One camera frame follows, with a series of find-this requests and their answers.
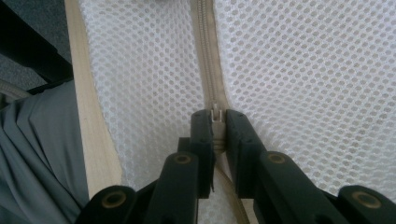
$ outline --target zipper teeth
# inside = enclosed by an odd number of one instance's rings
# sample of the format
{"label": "zipper teeth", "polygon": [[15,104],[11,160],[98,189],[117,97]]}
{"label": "zipper teeth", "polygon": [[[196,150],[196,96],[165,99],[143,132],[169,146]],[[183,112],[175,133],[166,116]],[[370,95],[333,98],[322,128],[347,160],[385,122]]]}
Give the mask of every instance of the zipper teeth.
{"label": "zipper teeth", "polygon": [[208,86],[209,97],[212,100],[212,104],[217,101],[217,89],[214,85],[214,65],[212,55],[210,54],[210,41],[209,33],[207,29],[207,17],[206,17],[206,0],[198,1],[198,22],[201,36],[201,48],[204,55],[204,67],[205,75]]}

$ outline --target person's leg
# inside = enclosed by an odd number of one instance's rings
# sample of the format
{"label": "person's leg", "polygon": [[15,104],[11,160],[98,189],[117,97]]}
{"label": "person's leg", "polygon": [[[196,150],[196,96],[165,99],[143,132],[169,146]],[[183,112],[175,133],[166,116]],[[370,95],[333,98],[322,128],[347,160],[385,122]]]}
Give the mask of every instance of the person's leg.
{"label": "person's leg", "polygon": [[89,201],[74,83],[9,105],[0,126],[0,222],[74,222]]}

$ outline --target light wood surface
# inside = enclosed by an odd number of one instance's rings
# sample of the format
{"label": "light wood surface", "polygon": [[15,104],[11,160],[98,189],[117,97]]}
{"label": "light wood surface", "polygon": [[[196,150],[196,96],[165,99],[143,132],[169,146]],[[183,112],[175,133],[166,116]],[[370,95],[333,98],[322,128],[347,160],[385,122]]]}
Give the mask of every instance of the light wood surface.
{"label": "light wood surface", "polygon": [[90,68],[88,39],[78,0],[65,0],[78,114],[90,198],[121,182],[118,155],[103,119]]}

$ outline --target zipper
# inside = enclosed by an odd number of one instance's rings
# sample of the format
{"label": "zipper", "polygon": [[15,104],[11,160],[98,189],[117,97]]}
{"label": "zipper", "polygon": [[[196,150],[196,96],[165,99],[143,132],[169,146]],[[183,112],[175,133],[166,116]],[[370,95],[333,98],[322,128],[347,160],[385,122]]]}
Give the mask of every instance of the zipper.
{"label": "zipper", "polygon": [[191,0],[191,15],[198,62],[205,96],[205,108],[210,110],[214,150],[225,151],[225,110],[229,108],[224,90],[213,0]]}

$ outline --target beige zipper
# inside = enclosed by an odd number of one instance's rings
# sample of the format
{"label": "beige zipper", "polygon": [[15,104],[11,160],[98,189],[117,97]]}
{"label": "beige zipper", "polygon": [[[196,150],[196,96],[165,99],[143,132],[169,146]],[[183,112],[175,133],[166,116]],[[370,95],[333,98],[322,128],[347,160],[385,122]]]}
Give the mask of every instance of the beige zipper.
{"label": "beige zipper", "polygon": [[[205,107],[211,111],[214,150],[219,156],[226,149],[225,110],[229,108],[229,104],[221,73],[213,0],[191,0],[191,16],[205,93]],[[237,198],[230,178],[223,172],[224,167],[218,164],[216,169],[220,182],[226,187],[237,222],[249,223],[245,208]]]}

